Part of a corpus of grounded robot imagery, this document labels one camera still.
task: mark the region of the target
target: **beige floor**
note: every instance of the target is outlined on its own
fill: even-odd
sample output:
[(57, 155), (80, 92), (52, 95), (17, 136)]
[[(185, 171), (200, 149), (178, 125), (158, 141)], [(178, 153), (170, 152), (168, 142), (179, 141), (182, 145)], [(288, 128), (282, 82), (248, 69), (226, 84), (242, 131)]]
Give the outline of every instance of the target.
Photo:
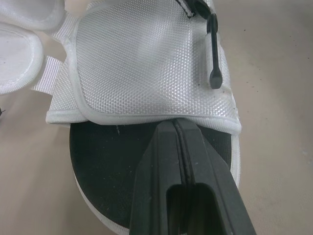
[[(313, 2), (216, 0), (240, 111), (240, 192), (259, 235), (313, 235)], [(47, 54), (56, 43), (45, 41)], [(50, 97), (0, 97), (0, 234), (111, 235), (83, 201)]]

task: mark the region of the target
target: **white padding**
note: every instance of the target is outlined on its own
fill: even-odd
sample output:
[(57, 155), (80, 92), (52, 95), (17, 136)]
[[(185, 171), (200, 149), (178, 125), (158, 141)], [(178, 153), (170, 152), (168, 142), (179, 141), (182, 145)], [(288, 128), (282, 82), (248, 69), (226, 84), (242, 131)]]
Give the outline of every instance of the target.
[(55, 28), (64, 12), (64, 0), (0, 0), (0, 21), (31, 30)]
[(0, 23), (0, 94), (31, 84), (44, 58), (43, 46), (32, 31)]
[(188, 19), (175, 0), (90, 9), (62, 41), (80, 112), (103, 125), (183, 117), (240, 133), (221, 47), (222, 88), (207, 83), (205, 36), (206, 21)]

